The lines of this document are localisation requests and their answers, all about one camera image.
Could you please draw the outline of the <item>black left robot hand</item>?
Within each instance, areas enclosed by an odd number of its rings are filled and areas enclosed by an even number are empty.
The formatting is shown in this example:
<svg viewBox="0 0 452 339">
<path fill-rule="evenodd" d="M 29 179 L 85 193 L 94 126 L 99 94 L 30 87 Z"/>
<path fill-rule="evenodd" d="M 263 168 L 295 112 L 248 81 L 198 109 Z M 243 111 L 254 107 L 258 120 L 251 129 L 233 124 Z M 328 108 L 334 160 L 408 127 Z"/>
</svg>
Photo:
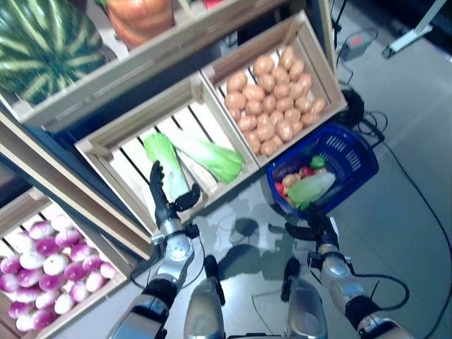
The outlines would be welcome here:
<svg viewBox="0 0 452 339">
<path fill-rule="evenodd" d="M 178 218 L 178 213 L 193 208 L 201 197 L 201 188 L 198 184 L 193 184 L 190 190 L 170 203 L 163 191 L 163 166 L 157 160 L 153 163 L 150 172 L 150 192 L 155 203 L 155 220 L 160 229 L 164 222 Z"/>
</svg>

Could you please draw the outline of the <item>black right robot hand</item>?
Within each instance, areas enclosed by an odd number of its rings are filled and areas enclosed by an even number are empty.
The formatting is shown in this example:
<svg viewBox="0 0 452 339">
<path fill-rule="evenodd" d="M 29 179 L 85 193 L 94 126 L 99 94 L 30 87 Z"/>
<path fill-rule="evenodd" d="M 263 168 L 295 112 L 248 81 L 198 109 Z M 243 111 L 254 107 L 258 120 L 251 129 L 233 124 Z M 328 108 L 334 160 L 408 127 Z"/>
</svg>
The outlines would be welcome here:
<svg viewBox="0 0 452 339">
<path fill-rule="evenodd" d="M 330 218 L 323 214 L 311 214 L 307 216 L 307 224 L 307 227 L 301 227 L 286 222 L 285 230 L 295 239 L 316 242 L 316 248 L 325 244 L 339 248 L 338 235 Z"/>
</svg>

